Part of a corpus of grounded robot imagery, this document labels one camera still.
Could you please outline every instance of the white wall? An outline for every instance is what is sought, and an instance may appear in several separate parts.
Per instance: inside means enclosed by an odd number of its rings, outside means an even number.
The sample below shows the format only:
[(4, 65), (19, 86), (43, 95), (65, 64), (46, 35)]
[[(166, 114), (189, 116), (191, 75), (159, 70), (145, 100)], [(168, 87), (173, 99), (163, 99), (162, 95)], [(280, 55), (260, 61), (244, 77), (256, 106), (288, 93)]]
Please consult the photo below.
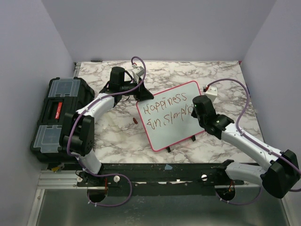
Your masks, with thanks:
[(26, 225), (41, 164), (29, 150), (48, 83), (74, 65), (40, 0), (0, 2), (0, 225)]
[[(243, 60), (242, 71), (265, 141), (297, 153), (301, 166), (300, 0), (276, 1)], [(289, 197), (301, 225), (301, 193)]]
[(42, 0), (74, 61), (242, 60), (275, 0)]

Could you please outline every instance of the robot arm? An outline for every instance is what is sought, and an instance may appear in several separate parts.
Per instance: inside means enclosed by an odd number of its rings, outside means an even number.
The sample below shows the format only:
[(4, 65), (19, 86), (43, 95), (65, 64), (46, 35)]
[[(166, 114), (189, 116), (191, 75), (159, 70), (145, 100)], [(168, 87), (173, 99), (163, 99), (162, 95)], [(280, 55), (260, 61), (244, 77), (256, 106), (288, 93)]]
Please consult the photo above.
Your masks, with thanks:
[[(130, 76), (131, 81), (124, 81), (125, 73), (129, 75), (124, 68), (113, 67), (110, 80), (98, 96), (90, 104), (77, 110), (76, 113), (66, 113), (64, 116), (60, 145), (66, 148), (68, 140), (71, 137), (70, 154), (76, 156), (77, 160), (83, 165), (83, 168), (93, 174), (98, 174), (102, 166), (93, 150), (95, 122), (104, 113), (116, 106), (121, 100), (122, 95), (133, 95), (137, 101), (154, 98), (145, 88), (141, 79), (141, 76), (145, 74), (143, 67), (133, 64), (132, 73), (134, 79)], [(74, 124), (76, 124), (76, 127), (71, 135)]]
[(239, 133), (232, 119), (226, 115), (216, 114), (212, 101), (205, 95), (195, 97), (193, 104), (194, 109), (191, 115), (198, 119), (199, 125), (206, 132), (234, 145), (259, 164), (259, 166), (252, 166), (227, 160), (222, 166), (230, 179), (262, 184), (271, 195), (277, 198), (282, 198), (300, 179), (300, 175), (291, 166), (275, 155), (271, 155), (271, 153), (278, 154), (298, 168), (295, 153), (290, 150), (282, 152), (273, 148), (240, 128), (251, 140), (268, 148), (270, 152), (264, 151)]

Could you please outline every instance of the metal frame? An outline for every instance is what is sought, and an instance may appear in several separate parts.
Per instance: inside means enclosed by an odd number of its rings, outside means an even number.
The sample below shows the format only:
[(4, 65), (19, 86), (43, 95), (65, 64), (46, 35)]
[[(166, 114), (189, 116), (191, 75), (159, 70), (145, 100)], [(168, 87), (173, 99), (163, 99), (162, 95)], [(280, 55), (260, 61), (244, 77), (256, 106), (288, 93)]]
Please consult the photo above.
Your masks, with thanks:
[(296, 217), (295, 210), (293, 209), (292, 202), (288, 195), (284, 196), (284, 198), (282, 199), (282, 204), (290, 226), (298, 226), (299, 221)]
[(104, 190), (104, 187), (77, 187), (79, 177), (74, 170), (52, 172), (42, 170), (38, 180), (37, 189), (96, 189)]
[(75, 170), (64, 170), (54, 173), (50, 170), (42, 170), (38, 180), (37, 191), (34, 196), (32, 209), (28, 218), (27, 226), (35, 226), (38, 222), (45, 190), (48, 189), (95, 189), (104, 190), (104, 187), (77, 187), (79, 177)]
[(74, 68), (73, 76), (74, 77), (78, 77), (79, 76), (81, 62), (75, 62), (74, 64), (75, 64), (75, 68)]
[(35, 226), (38, 221), (38, 217), (40, 214), (40, 209), (42, 206), (43, 198), (44, 198), (44, 189), (37, 189), (36, 194), (34, 196), (32, 209), (30, 211), (30, 215), (28, 218), (27, 226)]

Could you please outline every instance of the marble surface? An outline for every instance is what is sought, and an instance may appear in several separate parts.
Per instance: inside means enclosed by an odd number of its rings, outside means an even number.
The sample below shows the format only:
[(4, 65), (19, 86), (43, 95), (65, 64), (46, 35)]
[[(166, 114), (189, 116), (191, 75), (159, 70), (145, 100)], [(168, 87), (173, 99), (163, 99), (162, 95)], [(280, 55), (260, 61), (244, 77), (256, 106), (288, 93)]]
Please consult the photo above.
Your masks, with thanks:
[[(145, 62), (147, 77), (145, 87), (153, 94), (165, 89), (196, 80), (200, 87), (220, 79), (234, 78), (243, 83), (244, 78), (237, 61), (235, 62)], [(124, 67), (131, 70), (128, 61), (81, 64), (79, 77), (83, 78), (98, 94), (109, 80), (111, 68)], [(214, 102), (217, 113), (236, 121), (243, 109), (246, 96), (236, 83), (223, 81), (215, 84), (218, 98)], [(130, 97), (120, 102), (96, 122), (95, 146), (97, 158), (103, 163), (206, 163), (223, 162), (233, 159), (238, 162), (253, 162), (234, 146), (220, 141), (207, 133), (196, 135), (196, 141), (188, 139), (166, 150), (154, 152), (151, 149), (141, 123), (136, 101)], [(240, 121), (240, 126), (262, 140), (255, 112), (250, 105)]]

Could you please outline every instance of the purple cable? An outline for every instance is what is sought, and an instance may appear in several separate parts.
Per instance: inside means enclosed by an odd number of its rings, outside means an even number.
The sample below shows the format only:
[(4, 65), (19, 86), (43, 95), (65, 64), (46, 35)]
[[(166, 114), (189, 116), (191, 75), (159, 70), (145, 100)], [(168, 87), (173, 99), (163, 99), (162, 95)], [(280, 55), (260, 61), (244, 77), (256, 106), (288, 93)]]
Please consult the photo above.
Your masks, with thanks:
[(244, 206), (244, 205), (249, 205), (249, 204), (252, 204), (253, 202), (256, 202), (256, 201), (259, 199), (260, 195), (262, 194), (262, 190), (263, 190), (262, 187), (260, 187), (260, 190), (259, 190), (259, 193), (257, 194), (257, 196), (256, 196), (253, 200), (251, 200), (251, 201), (249, 201), (249, 202), (245, 202), (245, 203), (237, 203), (237, 202), (226, 201), (226, 200), (222, 199), (222, 198), (218, 195), (217, 192), (215, 192), (215, 195), (220, 199), (220, 201), (222, 201), (222, 202), (224, 202), (224, 203), (231, 204), (231, 205), (235, 205), (235, 206)]
[[(131, 59), (132, 64), (134, 64), (133, 60), (134, 60), (135, 58), (138, 59), (138, 60), (140, 60), (141, 63), (143, 64), (143, 67), (144, 67), (144, 75), (143, 75), (142, 80), (139, 82), (139, 84), (138, 84), (137, 86), (135, 86), (134, 88), (128, 90), (128, 91), (119, 92), (119, 93), (113, 93), (113, 94), (108, 94), (108, 95), (105, 95), (105, 96), (101, 97), (100, 99), (94, 100), (94, 101), (87, 107), (88, 110), (89, 110), (92, 106), (94, 106), (95, 104), (97, 104), (99, 101), (101, 101), (101, 100), (104, 99), (104, 98), (112, 97), (112, 96), (116, 96), (116, 95), (123, 95), (123, 94), (129, 93), (129, 92), (132, 92), (132, 91), (134, 91), (135, 89), (139, 88), (139, 87), (142, 85), (142, 83), (144, 82), (144, 79), (145, 79), (145, 77), (146, 77), (146, 66), (145, 66), (144, 61), (143, 61), (140, 57), (138, 57), (138, 56), (132, 57), (132, 59)], [(95, 203), (95, 202), (92, 202), (92, 201), (90, 200), (89, 194), (88, 194), (89, 202), (92, 203), (92, 204), (94, 204), (94, 205), (97, 205), (97, 206), (104, 206), (104, 207), (116, 207), (116, 206), (121, 206), (122, 204), (126, 203), (126, 202), (131, 198), (133, 188), (132, 188), (132, 183), (131, 183), (130, 179), (129, 179), (127, 176), (125, 176), (125, 175), (123, 175), (123, 174), (119, 174), (119, 173), (104, 174), (104, 175), (98, 175), (98, 174), (95, 174), (95, 173), (91, 172), (90, 170), (88, 170), (87, 168), (85, 168), (84, 164), (82, 164), (82, 162), (81, 162), (80, 159), (78, 158), (78, 155), (72, 154), (72, 153), (70, 152), (71, 139), (72, 139), (72, 136), (73, 136), (73, 134), (74, 134), (75, 128), (76, 128), (76, 126), (77, 126), (77, 123), (79, 122), (79, 120), (81, 119), (81, 117), (83, 116), (83, 114), (86, 113), (86, 112), (87, 112), (87, 110), (85, 109), (81, 114), (79, 114), (79, 116), (77, 117), (77, 119), (76, 119), (75, 122), (74, 122), (74, 125), (73, 125), (73, 127), (72, 127), (72, 129), (71, 129), (71, 132), (70, 132), (70, 135), (69, 135), (68, 143), (67, 143), (67, 154), (68, 154), (69, 156), (76, 157), (76, 159), (78, 160), (78, 162), (79, 162), (80, 166), (83, 168), (83, 170), (86, 171), (87, 173), (91, 174), (91, 175), (94, 176), (94, 177), (98, 177), (98, 178), (110, 177), (110, 176), (121, 176), (121, 177), (124, 177), (124, 178), (129, 182), (129, 185), (130, 185), (130, 193), (129, 193), (128, 197), (127, 197), (123, 202), (121, 202), (121, 203), (113, 204), (113, 205), (107, 205), (107, 204)]]
[[(212, 84), (215, 84), (217, 82), (220, 82), (220, 81), (233, 81), (233, 82), (236, 82), (238, 83), (239, 85), (242, 86), (242, 88), (244, 88), (245, 92), (246, 92), (246, 105), (244, 107), (244, 109), (242, 110), (242, 112), (240, 113), (237, 121), (236, 121), (236, 128), (237, 130), (239, 131), (239, 133), (241, 135), (243, 135), (245, 138), (247, 138), (249, 141), (251, 141), (253, 144), (259, 146), (260, 148), (262, 148), (263, 150), (265, 150), (266, 152), (280, 158), (281, 160), (285, 161), (287, 164), (289, 164), (294, 170), (296, 170), (300, 175), (301, 175), (301, 170), (299, 170), (294, 164), (292, 164), (290, 161), (288, 161), (286, 158), (282, 157), (281, 155), (277, 154), (277, 153), (274, 153), (272, 151), (270, 151), (268, 148), (266, 148), (265, 146), (261, 145), (260, 143), (258, 143), (257, 141), (253, 140), (251, 137), (249, 137), (248, 135), (246, 135), (245, 133), (243, 133), (239, 127), (239, 121), (241, 119), (241, 117), (243, 116), (243, 114), (245, 113), (247, 107), (249, 106), (249, 103), (250, 103), (250, 95), (249, 95), (249, 92), (247, 90), (247, 88), (243, 85), (243, 83), (241, 83), (240, 81), (236, 80), (236, 79), (218, 79), (216, 81), (213, 81), (211, 83), (209, 83), (207, 85), (207, 87), (211, 86)], [(290, 192), (300, 192), (301, 191), (301, 188), (299, 189), (291, 189), (289, 190)]]

